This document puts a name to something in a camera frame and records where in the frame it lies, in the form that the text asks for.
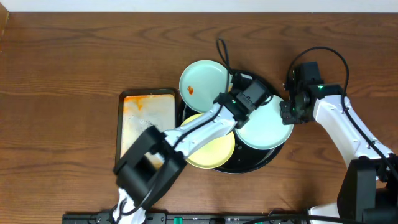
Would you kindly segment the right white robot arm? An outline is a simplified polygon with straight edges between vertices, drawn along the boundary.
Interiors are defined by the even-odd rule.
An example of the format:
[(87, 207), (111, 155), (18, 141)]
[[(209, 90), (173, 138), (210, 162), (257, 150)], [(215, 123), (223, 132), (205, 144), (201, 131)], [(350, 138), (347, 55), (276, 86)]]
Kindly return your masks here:
[(339, 150), (347, 171), (336, 202), (312, 207), (313, 223), (337, 218), (397, 223), (397, 155), (370, 132), (338, 84), (286, 83), (280, 104), (284, 124), (320, 124)]

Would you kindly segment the yellow plate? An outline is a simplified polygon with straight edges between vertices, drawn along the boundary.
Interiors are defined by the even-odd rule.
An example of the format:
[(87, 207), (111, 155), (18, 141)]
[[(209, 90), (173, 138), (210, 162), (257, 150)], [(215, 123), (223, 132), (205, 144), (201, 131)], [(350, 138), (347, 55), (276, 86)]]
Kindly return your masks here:
[(235, 137), (233, 132), (226, 136), (212, 140), (196, 152), (194, 152), (187, 162), (201, 169), (213, 169), (226, 163), (233, 155), (235, 148)]

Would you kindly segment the black rectangular soapy tray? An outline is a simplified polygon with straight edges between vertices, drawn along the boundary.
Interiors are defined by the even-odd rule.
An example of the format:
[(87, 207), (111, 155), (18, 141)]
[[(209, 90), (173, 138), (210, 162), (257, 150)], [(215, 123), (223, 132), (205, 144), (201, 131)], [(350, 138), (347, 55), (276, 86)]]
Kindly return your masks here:
[(159, 131), (177, 126), (178, 93), (174, 88), (125, 90), (119, 95), (117, 162), (148, 127)]

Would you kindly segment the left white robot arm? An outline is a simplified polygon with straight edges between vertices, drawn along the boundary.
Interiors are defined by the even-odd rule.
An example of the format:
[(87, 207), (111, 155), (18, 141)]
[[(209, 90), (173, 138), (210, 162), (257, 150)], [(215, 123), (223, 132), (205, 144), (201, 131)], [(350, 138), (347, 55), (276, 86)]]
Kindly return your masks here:
[(175, 182), (187, 158), (209, 142), (241, 128), (269, 96), (258, 79), (220, 93), (211, 110), (175, 129), (147, 128), (116, 163), (113, 172), (121, 190), (115, 223), (148, 209)]

